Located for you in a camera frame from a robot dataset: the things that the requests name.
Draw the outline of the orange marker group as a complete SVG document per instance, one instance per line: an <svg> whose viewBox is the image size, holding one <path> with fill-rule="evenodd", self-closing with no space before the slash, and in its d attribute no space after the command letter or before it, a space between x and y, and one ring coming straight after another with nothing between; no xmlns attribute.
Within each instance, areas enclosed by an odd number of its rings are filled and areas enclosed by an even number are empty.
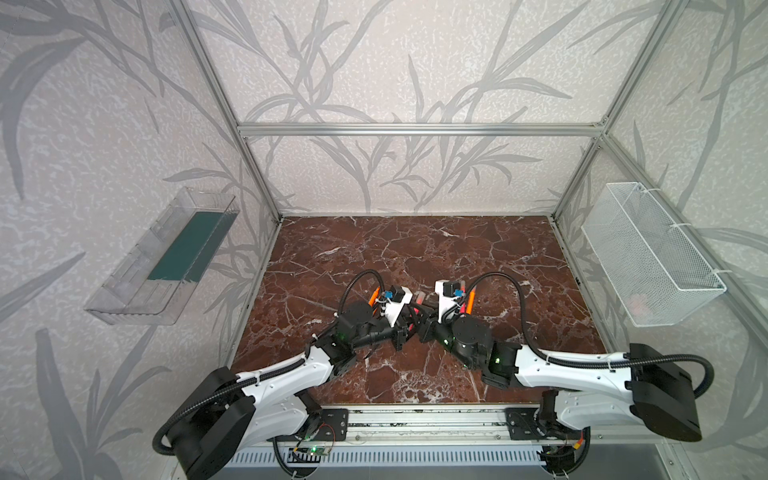
<svg viewBox="0 0 768 480"><path fill-rule="evenodd" d="M472 289L469 292L468 300L467 300L467 303L466 303L466 309L465 309L465 313L468 314L468 315L472 314L474 303L475 303L475 298L476 298L476 289Z"/></svg>

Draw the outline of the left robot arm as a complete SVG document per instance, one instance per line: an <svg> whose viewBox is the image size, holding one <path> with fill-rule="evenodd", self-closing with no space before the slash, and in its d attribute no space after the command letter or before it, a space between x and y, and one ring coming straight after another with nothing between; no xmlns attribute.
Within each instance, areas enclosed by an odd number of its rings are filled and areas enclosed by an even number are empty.
<svg viewBox="0 0 768 480"><path fill-rule="evenodd" d="M159 427L154 452L174 457L189 479L210 479L251 444L307 434L322 411L309 389L344 375L364 347L402 348L417 317L405 303L354 302L292 358L238 374L212 371Z"/></svg>

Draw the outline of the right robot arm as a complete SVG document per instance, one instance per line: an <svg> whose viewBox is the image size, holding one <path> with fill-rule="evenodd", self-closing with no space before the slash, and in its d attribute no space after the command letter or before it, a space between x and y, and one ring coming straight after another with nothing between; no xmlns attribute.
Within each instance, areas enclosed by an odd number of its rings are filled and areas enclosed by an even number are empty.
<svg viewBox="0 0 768 480"><path fill-rule="evenodd" d="M696 402L715 377L707 359L664 355L642 343L631 344L626 352L595 355L544 350L531 336L522 285L507 273L499 276L517 294L522 343L494 338L490 327L471 314L470 296L487 274L468 288L437 282L434 305L419 294L409 308L420 340L440 344L491 387L543 389L537 419L548 429L642 424L667 439L702 440Z"/></svg>

